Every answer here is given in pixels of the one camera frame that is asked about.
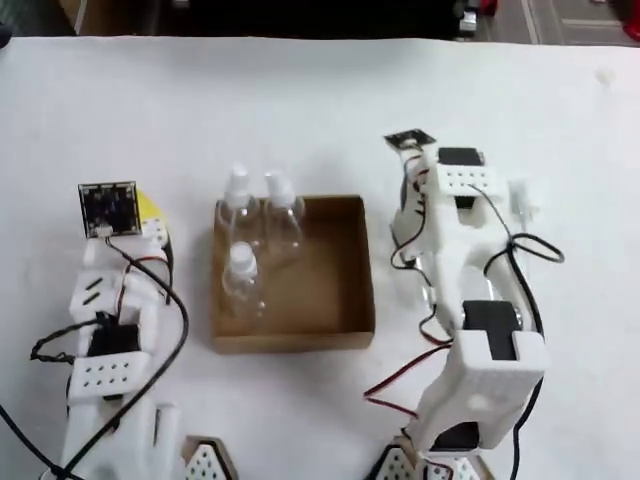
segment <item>clear plastic bottle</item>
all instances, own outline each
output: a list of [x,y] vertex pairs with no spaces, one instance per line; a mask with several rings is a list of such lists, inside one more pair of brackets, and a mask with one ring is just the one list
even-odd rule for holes
[[222,286],[236,318],[252,322],[264,316],[258,262],[248,243],[231,245],[229,260],[222,274]]
[[304,200],[296,197],[291,182],[282,173],[267,173],[265,178],[269,189],[269,200],[265,206],[269,251],[277,259],[296,259],[304,240]]
[[220,225],[227,229],[230,245],[247,242],[256,250],[262,245],[260,203],[249,191],[249,173],[244,166],[233,167],[216,215]]

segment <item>black circuit board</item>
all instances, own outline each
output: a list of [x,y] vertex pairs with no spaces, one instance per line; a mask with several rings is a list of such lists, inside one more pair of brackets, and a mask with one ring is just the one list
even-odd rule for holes
[[78,192],[87,238],[141,233],[136,182],[78,185]]

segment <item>red object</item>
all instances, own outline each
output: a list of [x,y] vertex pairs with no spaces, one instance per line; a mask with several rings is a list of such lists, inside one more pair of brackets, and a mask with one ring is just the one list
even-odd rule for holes
[[480,4],[480,13],[488,17],[493,17],[498,11],[499,0],[482,0]]
[[623,29],[625,33],[636,42],[640,42],[640,0],[633,0],[632,8],[631,18],[624,25]]

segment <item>white table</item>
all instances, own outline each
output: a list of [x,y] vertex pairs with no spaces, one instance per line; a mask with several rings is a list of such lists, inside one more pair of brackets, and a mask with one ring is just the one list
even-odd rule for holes
[[[567,263],[531,260],[553,368],[522,433],[519,478],[636,476],[639,79],[640,55],[623,48],[14,39],[0,53],[0,401],[57,459],[69,370],[29,352],[70,321],[83,249],[76,184],[135,179],[170,219],[193,323],[153,395],[179,405],[189,433],[221,437],[243,480],[362,478],[406,419],[361,393],[427,348],[419,280],[388,266],[401,172],[382,140],[420,127],[548,187],[536,232]],[[211,350],[211,215],[234,161],[255,173],[258,194],[261,172],[281,165],[305,194],[362,195],[377,310],[368,350]],[[171,311],[167,345],[177,328]],[[415,405],[442,363],[386,398]],[[3,478],[43,470],[4,426],[0,442]],[[510,439],[487,459],[504,478]]]

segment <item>cardboard box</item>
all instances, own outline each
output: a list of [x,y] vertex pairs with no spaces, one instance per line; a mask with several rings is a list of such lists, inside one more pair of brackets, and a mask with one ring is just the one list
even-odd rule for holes
[[213,346],[219,353],[366,348],[375,309],[364,203],[358,196],[305,197],[300,258],[270,265],[258,253],[267,314],[258,324],[231,314],[222,288],[229,244],[214,227]]

